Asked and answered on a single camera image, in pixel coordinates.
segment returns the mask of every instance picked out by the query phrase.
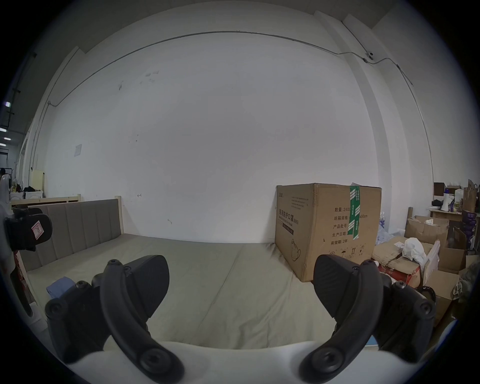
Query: plastic bag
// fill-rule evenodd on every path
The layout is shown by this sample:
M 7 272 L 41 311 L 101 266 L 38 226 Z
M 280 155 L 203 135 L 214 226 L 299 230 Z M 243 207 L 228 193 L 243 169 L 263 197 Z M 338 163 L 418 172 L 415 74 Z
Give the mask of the plastic bag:
M 393 238 L 393 235 L 390 235 L 390 233 L 388 233 L 380 224 L 378 225 L 377 240 L 375 241 L 375 245 L 385 243 Z
M 425 255 L 423 245 L 416 237 L 411 237 L 405 240 L 405 246 L 403 247 L 402 256 L 420 264 L 420 268 L 423 272 L 423 266 L 425 265 L 427 257 Z

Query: cardboard box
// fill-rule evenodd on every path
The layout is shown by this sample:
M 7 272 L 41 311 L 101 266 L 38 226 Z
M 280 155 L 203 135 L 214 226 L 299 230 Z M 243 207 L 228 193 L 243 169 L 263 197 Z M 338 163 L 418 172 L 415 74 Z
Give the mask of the cardboard box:
M 405 281 L 412 288 L 421 283 L 421 268 L 416 262 L 401 256 L 406 237 L 396 236 L 390 241 L 375 245 L 372 259 L 380 264 L 378 269 L 395 280 Z M 432 244 L 422 243 L 426 255 L 430 255 Z
M 433 220 L 433 225 L 426 224 L 426 220 Z M 416 237 L 421 243 L 435 244 L 440 241 L 440 254 L 442 248 L 446 246 L 448 236 L 449 220 L 438 219 L 427 216 L 414 216 L 407 220 L 405 228 L 405 237 Z
M 458 274 L 459 271 L 466 268 L 465 250 L 444 248 L 439 257 L 439 271 Z
M 321 254 L 360 264 L 372 256 L 382 189 L 358 185 L 277 186 L 275 244 L 300 281 Z
M 427 280 L 425 285 L 431 287 L 437 296 L 434 326 L 440 322 L 454 299 L 453 289 L 457 285 L 459 278 L 459 275 L 437 270 L 432 271 Z

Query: box label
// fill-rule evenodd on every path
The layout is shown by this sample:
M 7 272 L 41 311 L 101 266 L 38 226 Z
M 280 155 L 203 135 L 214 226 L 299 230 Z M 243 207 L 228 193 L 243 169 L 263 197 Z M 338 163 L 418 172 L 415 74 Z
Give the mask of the box label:
M 350 220 L 348 221 L 348 234 L 353 235 L 353 239 L 359 238 L 360 223 L 360 187 L 350 186 Z

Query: blue fabric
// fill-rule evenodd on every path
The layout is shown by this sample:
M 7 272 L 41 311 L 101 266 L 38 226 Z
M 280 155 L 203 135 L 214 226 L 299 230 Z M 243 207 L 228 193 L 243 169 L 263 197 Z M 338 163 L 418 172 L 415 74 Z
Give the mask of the blue fabric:
M 72 279 L 64 276 L 58 279 L 52 285 L 49 285 L 47 287 L 47 292 L 52 299 L 59 299 L 61 295 L 63 295 L 70 287 L 73 287 L 74 285 L 75 282 Z

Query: gray headboard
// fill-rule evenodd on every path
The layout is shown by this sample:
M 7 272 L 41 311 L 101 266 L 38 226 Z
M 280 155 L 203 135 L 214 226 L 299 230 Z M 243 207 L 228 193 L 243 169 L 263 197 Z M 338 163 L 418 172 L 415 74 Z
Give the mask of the gray headboard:
M 94 200 L 78 203 L 36 205 L 52 221 L 52 237 L 22 251 L 26 271 L 117 238 L 121 234 L 119 201 Z

